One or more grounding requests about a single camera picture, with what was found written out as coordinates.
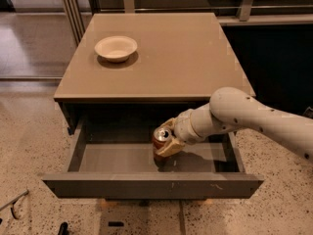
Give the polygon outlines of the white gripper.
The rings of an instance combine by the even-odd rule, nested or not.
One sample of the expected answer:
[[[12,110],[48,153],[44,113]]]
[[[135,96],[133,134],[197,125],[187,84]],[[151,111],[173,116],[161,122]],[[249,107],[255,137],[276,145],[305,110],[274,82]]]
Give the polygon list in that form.
[[[158,158],[167,158],[180,152],[184,148],[185,143],[196,144],[202,142],[206,138],[206,121],[207,113],[199,109],[189,109],[181,113],[177,118],[172,117],[168,119],[161,127],[167,127],[170,130],[174,129],[174,135],[177,138],[171,137],[167,141],[155,139],[155,155]]]

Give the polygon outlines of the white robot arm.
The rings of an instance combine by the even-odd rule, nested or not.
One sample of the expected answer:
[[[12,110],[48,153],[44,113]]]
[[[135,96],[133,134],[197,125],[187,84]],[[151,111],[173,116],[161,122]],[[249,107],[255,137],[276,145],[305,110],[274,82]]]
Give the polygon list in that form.
[[[307,161],[313,160],[313,119],[270,108],[233,88],[222,87],[207,104],[164,122],[153,136],[155,158],[163,160],[211,135],[249,128]]]

